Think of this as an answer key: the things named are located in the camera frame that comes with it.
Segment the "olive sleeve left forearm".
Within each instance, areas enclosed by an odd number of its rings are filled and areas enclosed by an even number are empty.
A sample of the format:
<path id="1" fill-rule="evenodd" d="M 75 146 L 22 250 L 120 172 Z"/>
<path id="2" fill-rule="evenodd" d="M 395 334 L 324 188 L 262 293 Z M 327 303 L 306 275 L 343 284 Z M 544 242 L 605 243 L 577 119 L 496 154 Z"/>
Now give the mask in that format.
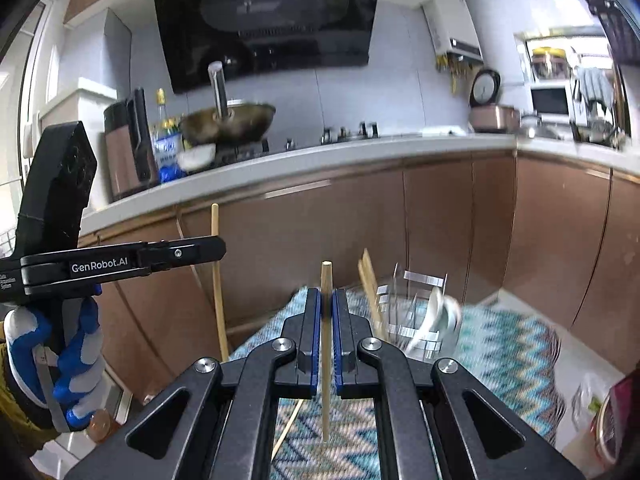
<path id="1" fill-rule="evenodd" d="M 58 436 L 49 410 L 29 400 L 13 378 L 4 340 L 1 341 L 1 417 L 9 427 L 9 435 L 27 457 L 41 451 Z"/>

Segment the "blue white gloved left hand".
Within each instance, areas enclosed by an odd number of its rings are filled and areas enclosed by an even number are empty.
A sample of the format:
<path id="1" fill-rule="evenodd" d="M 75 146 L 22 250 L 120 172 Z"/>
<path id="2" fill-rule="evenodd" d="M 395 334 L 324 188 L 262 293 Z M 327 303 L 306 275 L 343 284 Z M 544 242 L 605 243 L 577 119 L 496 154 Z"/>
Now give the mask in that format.
<path id="1" fill-rule="evenodd" d="M 49 339 L 51 323 L 38 311 L 18 307 L 6 315 L 3 329 L 9 392 L 27 418 L 42 429 L 49 429 L 50 412 L 32 349 Z M 87 297 L 81 301 L 74 336 L 58 355 L 60 377 L 53 385 L 53 397 L 61 404 L 71 430 L 85 429 L 100 408 L 106 388 L 102 344 L 99 307 L 96 300 Z"/>

